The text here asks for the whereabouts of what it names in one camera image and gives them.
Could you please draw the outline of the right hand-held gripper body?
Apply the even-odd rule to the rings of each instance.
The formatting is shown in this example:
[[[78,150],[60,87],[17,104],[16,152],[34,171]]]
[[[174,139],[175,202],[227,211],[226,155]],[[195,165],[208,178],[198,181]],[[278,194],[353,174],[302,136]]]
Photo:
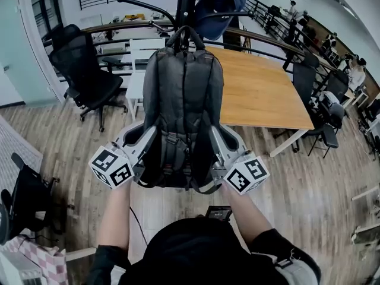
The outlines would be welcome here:
[[[270,176],[262,158],[250,151],[237,157],[229,167],[215,163],[211,174],[215,183],[227,183],[239,195],[259,187]]]

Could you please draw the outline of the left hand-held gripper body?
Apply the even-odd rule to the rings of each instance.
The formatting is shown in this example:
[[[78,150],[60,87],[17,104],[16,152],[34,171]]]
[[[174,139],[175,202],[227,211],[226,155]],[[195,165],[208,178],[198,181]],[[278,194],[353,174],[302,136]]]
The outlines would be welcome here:
[[[130,180],[138,182],[145,170],[142,159],[132,166],[129,152],[124,152],[114,141],[99,147],[88,164],[96,177],[112,189]]]

